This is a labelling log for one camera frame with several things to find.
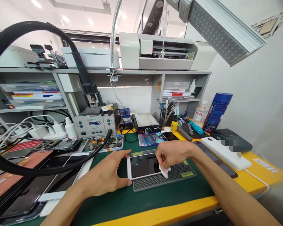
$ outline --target blue container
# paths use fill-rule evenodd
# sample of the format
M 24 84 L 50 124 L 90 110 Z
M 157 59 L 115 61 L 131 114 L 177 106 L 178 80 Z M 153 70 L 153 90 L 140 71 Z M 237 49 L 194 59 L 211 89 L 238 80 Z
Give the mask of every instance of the blue container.
M 217 128 L 232 97 L 233 94 L 216 93 L 208 115 L 204 121 L 203 130 L 205 132 L 211 133 L 212 130 Z

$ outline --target hand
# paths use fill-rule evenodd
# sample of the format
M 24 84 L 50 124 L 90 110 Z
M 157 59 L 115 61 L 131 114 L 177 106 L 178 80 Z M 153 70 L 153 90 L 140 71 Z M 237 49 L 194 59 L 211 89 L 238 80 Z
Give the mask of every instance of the hand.
M 170 166 L 182 163 L 187 158 L 192 158 L 200 148 L 188 141 L 165 141 L 159 143 L 156 150 L 156 158 L 162 170 Z
M 83 192 L 84 198 L 100 196 L 119 188 L 130 186 L 128 178 L 119 178 L 116 171 L 122 158 L 129 158 L 131 150 L 113 151 L 92 170 L 80 178 L 74 186 Z

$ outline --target yellow bottle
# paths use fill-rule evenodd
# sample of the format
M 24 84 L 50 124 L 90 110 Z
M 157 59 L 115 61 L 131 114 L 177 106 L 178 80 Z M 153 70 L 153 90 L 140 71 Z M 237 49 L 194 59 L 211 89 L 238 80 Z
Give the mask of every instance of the yellow bottle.
M 177 119 L 173 119 L 173 122 L 171 123 L 171 131 L 172 132 L 177 131 L 177 127 L 178 127 Z

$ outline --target phone repair workbench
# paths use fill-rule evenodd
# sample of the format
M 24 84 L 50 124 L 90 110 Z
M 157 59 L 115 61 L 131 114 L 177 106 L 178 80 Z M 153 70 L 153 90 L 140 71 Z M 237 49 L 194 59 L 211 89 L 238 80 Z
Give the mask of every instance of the phone repair workbench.
M 180 140 L 185 140 L 178 132 L 174 134 Z M 133 133 L 128 134 L 128 140 L 134 140 L 135 136 Z M 124 143 L 124 149 L 131 149 L 133 153 L 155 148 L 141 148 L 138 142 Z M 94 158 L 91 168 L 108 154 L 109 152 L 99 153 Z M 254 161 L 259 158 L 255 154 L 247 152 L 242 155 L 252 162 L 248 170 L 268 185 L 283 181 L 283 171 L 279 168 L 273 166 L 278 171 L 270 172 Z M 187 161 L 196 172 L 196 177 L 136 193 L 133 192 L 132 186 L 129 186 L 99 197 L 88 198 L 78 210 L 72 225 L 168 225 L 196 215 L 203 218 L 204 215 L 213 214 L 219 208 L 218 201 L 193 161 Z M 247 172 L 237 171 L 237 174 L 238 177 L 234 180 L 251 195 L 258 195 L 266 190 L 262 182 Z M 127 177 L 125 159 L 119 165 L 118 175 Z M 38 218 L 20 225 L 39 225 L 43 219 Z

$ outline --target cleaning cloth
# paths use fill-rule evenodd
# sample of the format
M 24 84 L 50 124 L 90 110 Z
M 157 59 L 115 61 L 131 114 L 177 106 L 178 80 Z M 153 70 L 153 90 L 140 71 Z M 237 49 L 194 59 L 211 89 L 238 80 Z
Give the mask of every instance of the cleaning cloth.
M 171 171 L 171 167 L 169 167 L 168 169 L 162 170 L 162 168 L 161 168 L 160 165 L 159 165 L 159 169 L 160 169 L 161 173 L 163 174 L 163 176 L 164 176 L 166 179 L 168 179 L 168 172 Z

